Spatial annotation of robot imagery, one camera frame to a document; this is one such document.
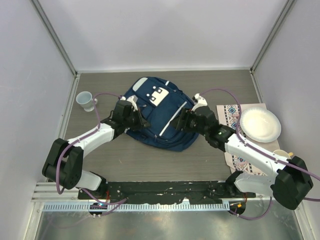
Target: white plate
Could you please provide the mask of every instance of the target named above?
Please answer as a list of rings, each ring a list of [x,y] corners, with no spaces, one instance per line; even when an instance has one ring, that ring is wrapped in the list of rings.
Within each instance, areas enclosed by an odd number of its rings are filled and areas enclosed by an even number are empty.
[[[248,137],[261,143],[273,142],[281,133],[278,118],[262,107],[251,107],[244,110],[240,126]]]

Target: patterned cloth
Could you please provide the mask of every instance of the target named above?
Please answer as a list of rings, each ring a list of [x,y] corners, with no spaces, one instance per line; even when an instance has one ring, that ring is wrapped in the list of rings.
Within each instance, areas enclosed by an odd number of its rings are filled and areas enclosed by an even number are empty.
[[[266,108],[266,105],[263,103],[241,105],[242,110],[245,110],[246,108],[249,108],[249,107]],[[221,124],[224,124],[224,125],[227,125],[228,127],[236,129],[238,117],[239,117],[238,105],[218,105],[217,113],[218,113],[219,122]],[[242,131],[240,133],[246,138],[248,138]],[[236,170],[239,170],[239,171],[247,172],[252,175],[265,176],[265,174],[260,169],[253,166],[251,163],[247,162],[242,157],[239,157],[227,152],[224,153],[224,157],[225,157],[225,162],[230,167],[230,170],[232,173],[235,172]]]

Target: white paper cup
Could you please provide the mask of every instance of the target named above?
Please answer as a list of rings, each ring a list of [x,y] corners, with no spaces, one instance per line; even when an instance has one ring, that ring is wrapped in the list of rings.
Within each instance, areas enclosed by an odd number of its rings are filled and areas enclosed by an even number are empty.
[[[277,154],[279,156],[282,156],[282,157],[286,157],[287,159],[291,159],[291,157],[293,155],[292,152],[287,153],[286,151],[283,151],[281,149],[274,150],[273,153]]]
[[[75,101],[81,106],[83,107],[83,109],[86,111],[86,112],[91,112],[95,109],[94,107],[94,102],[95,104],[98,103],[98,100],[95,99],[93,101],[92,99],[92,94],[88,91],[82,91],[80,92],[76,98],[75,98]]]

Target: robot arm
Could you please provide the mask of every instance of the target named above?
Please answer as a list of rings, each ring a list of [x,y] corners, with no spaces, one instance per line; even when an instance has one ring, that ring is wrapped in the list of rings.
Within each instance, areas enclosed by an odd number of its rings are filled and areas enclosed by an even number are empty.
[[[297,156],[293,159],[287,159],[276,155],[244,137],[243,143],[234,129],[219,124],[214,112],[210,110],[207,101],[202,96],[196,94],[193,100],[196,102],[195,106],[192,109],[182,109],[181,114],[171,122],[171,125],[177,130],[203,135],[212,147],[243,157],[267,175],[251,175],[236,171],[226,180],[229,186],[228,191],[231,194],[251,192],[273,196],[284,207],[291,210],[296,209],[313,187],[310,176],[268,158],[247,144],[277,160],[291,163],[306,170],[305,162]]]
[[[126,100],[122,97],[110,116],[88,132],[68,140],[55,140],[43,166],[42,175],[55,182],[60,155],[71,143],[78,140],[63,156],[67,161],[62,161],[60,165],[60,185],[66,189],[86,188],[99,195],[103,194],[107,188],[107,180],[96,173],[82,170],[83,159],[97,147],[117,138],[126,129],[139,130],[149,126],[138,110],[135,98],[131,96]]]

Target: purple cable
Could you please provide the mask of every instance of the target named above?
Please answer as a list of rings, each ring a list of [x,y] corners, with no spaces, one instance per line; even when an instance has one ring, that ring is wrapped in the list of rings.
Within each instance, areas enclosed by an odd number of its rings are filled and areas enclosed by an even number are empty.
[[[268,206],[267,210],[264,212],[264,214],[262,214],[261,216],[258,216],[258,217],[249,217],[249,216],[241,216],[241,215],[238,216],[237,215],[237,208],[235,209],[235,211],[230,210],[229,212],[232,213],[233,215],[241,218],[241,219],[258,220],[258,219],[262,219],[264,216],[266,216],[270,212],[270,209],[271,209],[272,205],[273,205],[272,197],[270,197],[270,203],[269,203],[269,206]]]
[[[110,211],[106,211],[104,213],[102,213],[100,216],[106,216],[106,215],[109,215],[111,213],[113,213],[117,208],[119,208],[121,206],[121,204],[123,204],[127,199],[123,199],[121,201],[119,201],[119,205],[116,206],[115,208],[111,209]],[[107,207],[106,206],[94,206],[95,208],[100,208],[100,209],[106,209]],[[88,215],[86,217],[83,217],[82,219],[80,219],[79,221],[69,225],[69,226],[57,226],[53,223],[53,220],[54,218],[51,217],[49,219],[49,222],[47,224],[47,226],[45,227],[45,230],[43,231],[43,234],[42,234],[42,237],[40,238],[41,240],[45,239],[45,236],[47,234],[47,231],[49,229],[49,226],[53,226],[54,228],[56,229],[69,229],[69,228],[73,228],[74,226],[78,225],[79,223],[83,222],[84,220],[87,220],[88,218],[92,217],[91,215]]]
[[[116,95],[116,94],[111,93],[111,92],[101,92],[101,93],[97,93],[96,95],[94,95],[92,99],[95,99],[96,97],[98,97],[98,96],[100,96],[100,95],[111,95],[111,96],[115,96],[115,97],[117,97],[117,98],[119,98],[119,99],[121,98],[121,96]],[[55,172],[55,186],[56,186],[56,190],[57,190],[58,194],[62,194],[62,193],[64,192],[64,190],[65,190],[65,188],[60,189],[60,166],[61,166],[62,158],[64,157],[64,155],[66,154],[66,152],[67,152],[74,144],[76,144],[76,143],[78,143],[78,142],[80,142],[80,141],[82,141],[82,140],[84,140],[84,139],[92,136],[93,134],[95,134],[96,132],[98,132],[99,129],[100,129],[100,126],[101,126],[100,121],[101,121],[101,120],[100,120],[100,115],[99,115],[99,113],[98,113],[98,110],[97,110],[95,101],[93,101],[93,107],[94,107],[94,111],[95,111],[95,114],[96,114],[96,118],[97,118],[97,120],[98,120],[98,125],[97,125],[96,129],[93,130],[92,132],[88,133],[87,135],[84,135],[83,137],[80,137],[79,139],[71,142],[71,143],[62,151],[62,153],[61,153],[60,156],[59,156],[59,159],[58,159],[58,162],[57,162],[57,165],[56,165],[56,172]]]
[[[124,198],[122,199],[121,201],[117,201],[117,202],[110,202],[110,203],[107,203],[105,201],[100,201],[99,199],[97,199],[95,196],[93,196],[87,189],[85,188],[81,188],[81,190],[83,190],[86,194],[89,195],[90,198],[92,198],[93,200],[97,201],[98,203],[101,203],[101,204],[104,204],[104,205],[117,205],[117,204],[122,204],[124,203],[127,199]]]
[[[204,94],[206,94],[206,93],[208,93],[208,92],[211,92],[211,91],[213,91],[213,90],[224,91],[224,92],[228,93],[229,95],[231,95],[231,96],[233,97],[233,99],[236,101],[236,104],[237,104],[238,107],[239,107],[239,117],[238,117],[238,121],[237,121],[237,123],[236,123],[235,132],[236,132],[236,135],[237,135],[237,137],[239,138],[239,140],[240,140],[242,143],[245,143],[245,140],[242,138],[242,136],[241,136],[241,134],[240,134],[240,118],[241,118],[241,114],[242,114],[242,109],[241,109],[241,105],[240,105],[237,97],[236,97],[233,93],[231,93],[230,91],[228,91],[227,89],[218,88],[218,87],[215,87],[215,88],[211,88],[211,89],[209,89],[209,90],[206,90],[206,91],[200,93],[200,95],[202,96],[202,95],[204,95]],[[267,157],[267,158],[270,158],[270,159],[276,161],[276,158],[275,158],[274,156],[271,156],[271,155],[269,155],[269,154],[261,151],[260,149],[256,148],[255,146],[252,146],[252,145],[249,144],[249,143],[246,143],[246,145],[247,145],[248,147],[252,148],[253,150],[255,150],[256,152],[262,154],[263,156],[265,156],[265,157]],[[291,164],[291,163],[288,163],[288,162],[285,162],[285,161],[282,161],[282,160],[278,160],[277,162],[278,162],[278,163],[281,163],[281,164],[283,164],[283,165],[286,165],[286,166],[288,166],[288,167],[294,168],[294,169],[296,169],[296,170],[298,170],[298,171],[301,171],[301,172],[303,172],[303,173],[305,173],[305,174],[308,174],[309,176],[314,177],[315,179],[317,179],[318,181],[320,181],[320,176],[315,175],[314,173],[309,172],[309,171],[307,171],[307,170],[305,170],[305,169],[303,169],[303,168],[301,168],[301,167],[298,167],[298,166],[296,166],[296,165],[293,165],[293,164]],[[305,197],[304,200],[312,201],[312,202],[320,202],[320,199],[317,199],[317,198]],[[265,216],[265,215],[268,213],[268,211],[270,210],[270,207],[267,209],[267,211],[266,211],[262,216]]]

